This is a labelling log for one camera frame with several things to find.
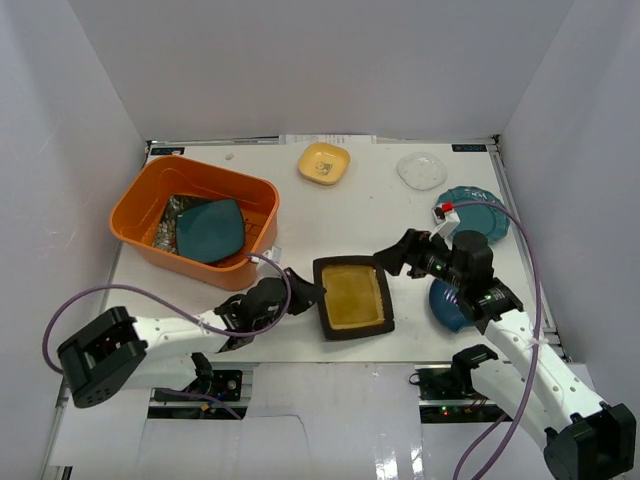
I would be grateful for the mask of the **teal square plate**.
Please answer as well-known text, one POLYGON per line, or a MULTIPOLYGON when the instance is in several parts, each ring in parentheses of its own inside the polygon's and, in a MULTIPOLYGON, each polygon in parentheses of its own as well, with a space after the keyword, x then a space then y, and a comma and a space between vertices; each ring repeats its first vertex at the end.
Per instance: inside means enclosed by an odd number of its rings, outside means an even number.
POLYGON ((181 257, 213 264, 238 253, 244 243, 244 218, 234 199, 208 202, 177 216, 176 247, 181 257))

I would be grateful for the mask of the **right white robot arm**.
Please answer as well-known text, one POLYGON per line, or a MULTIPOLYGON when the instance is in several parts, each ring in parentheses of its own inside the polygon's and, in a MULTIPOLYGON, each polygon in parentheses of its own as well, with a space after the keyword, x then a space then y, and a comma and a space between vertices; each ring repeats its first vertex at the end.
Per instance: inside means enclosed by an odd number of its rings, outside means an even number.
POLYGON ((613 479, 633 468, 635 416, 594 392, 536 331, 495 276, 484 235, 463 231, 448 246, 435 233, 409 229, 374 258, 393 276, 408 266, 413 279, 430 275, 455 289, 460 311, 486 341, 453 356, 453 390, 493 401, 541 448, 553 478, 613 479))

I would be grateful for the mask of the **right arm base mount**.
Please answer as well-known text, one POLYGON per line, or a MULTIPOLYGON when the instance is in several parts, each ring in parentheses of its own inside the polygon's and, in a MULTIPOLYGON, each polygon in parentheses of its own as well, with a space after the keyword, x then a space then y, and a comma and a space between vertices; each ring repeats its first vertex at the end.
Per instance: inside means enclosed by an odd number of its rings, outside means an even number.
POLYGON ((423 424, 492 423, 503 411, 477 393, 464 393, 449 364, 418 365, 409 376, 418 389, 423 424))

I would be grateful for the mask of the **dark blue shell plate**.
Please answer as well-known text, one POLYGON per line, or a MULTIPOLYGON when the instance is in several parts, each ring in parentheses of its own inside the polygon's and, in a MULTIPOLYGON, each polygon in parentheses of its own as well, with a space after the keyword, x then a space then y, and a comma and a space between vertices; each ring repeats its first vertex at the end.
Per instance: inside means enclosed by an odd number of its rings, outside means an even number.
POLYGON ((432 281, 428 293, 431 313, 443 328, 454 334, 473 326, 460 310, 456 294, 456 288, 439 279, 432 281))

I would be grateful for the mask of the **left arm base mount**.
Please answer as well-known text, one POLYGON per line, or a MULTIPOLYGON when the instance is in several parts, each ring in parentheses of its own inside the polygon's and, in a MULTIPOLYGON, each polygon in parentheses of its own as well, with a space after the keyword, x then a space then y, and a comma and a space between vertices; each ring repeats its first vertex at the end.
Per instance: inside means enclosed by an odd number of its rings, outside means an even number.
POLYGON ((242 420, 250 388, 242 370, 213 370, 181 395, 153 390, 147 416, 156 420, 242 420))

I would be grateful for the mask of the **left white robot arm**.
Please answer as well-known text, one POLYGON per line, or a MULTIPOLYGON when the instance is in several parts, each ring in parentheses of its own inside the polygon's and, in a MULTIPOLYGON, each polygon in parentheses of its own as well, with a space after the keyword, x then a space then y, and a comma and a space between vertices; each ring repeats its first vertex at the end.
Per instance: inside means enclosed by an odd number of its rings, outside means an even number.
POLYGON ((318 304, 325 289, 292 269, 261 279, 218 307, 185 318, 141 317, 112 307, 57 349, 75 407, 95 407, 123 389, 166 388, 199 399, 211 387, 208 355, 238 350, 286 315, 318 304))

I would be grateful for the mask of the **yellow and black square plate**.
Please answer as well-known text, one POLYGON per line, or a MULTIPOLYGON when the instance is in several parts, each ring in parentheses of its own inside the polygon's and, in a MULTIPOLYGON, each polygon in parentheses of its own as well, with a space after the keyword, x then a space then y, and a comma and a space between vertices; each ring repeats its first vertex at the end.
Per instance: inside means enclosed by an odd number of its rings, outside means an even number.
POLYGON ((313 277, 325 290, 318 312, 326 340, 356 340, 395 330, 386 274, 372 256, 317 258, 313 277))

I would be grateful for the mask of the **black floral square plate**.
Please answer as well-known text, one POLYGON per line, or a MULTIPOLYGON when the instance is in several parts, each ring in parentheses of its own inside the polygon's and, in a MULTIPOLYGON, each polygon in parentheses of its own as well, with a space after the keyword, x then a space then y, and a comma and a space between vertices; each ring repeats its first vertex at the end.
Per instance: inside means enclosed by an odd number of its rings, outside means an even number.
POLYGON ((156 228, 152 246, 172 254, 178 253, 177 219, 187 210, 210 203, 210 200, 188 195, 171 195, 156 228))

